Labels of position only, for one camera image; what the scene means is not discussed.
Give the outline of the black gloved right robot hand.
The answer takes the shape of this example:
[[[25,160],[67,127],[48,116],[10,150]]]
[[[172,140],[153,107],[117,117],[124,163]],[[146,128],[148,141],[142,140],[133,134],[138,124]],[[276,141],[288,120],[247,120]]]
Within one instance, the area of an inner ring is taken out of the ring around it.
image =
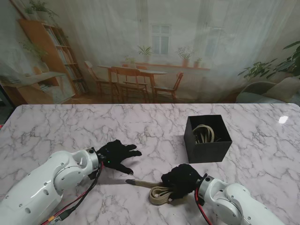
[[[202,176],[189,164],[180,164],[161,176],[162,183],[172,188],[169,201],[181,199],[198,187]]]

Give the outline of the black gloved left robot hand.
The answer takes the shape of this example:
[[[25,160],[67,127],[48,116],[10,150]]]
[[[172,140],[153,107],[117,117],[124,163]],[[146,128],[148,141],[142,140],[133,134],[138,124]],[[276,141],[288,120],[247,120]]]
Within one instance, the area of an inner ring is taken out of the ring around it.
[[[142,153],[136,148],[137,146],[134,144],[124,145],[120,140],[115,140],[101,147],[96,154],[105,167],[132,175],[134,172],[125,167],[122,161],[127,158],[141,156]]]

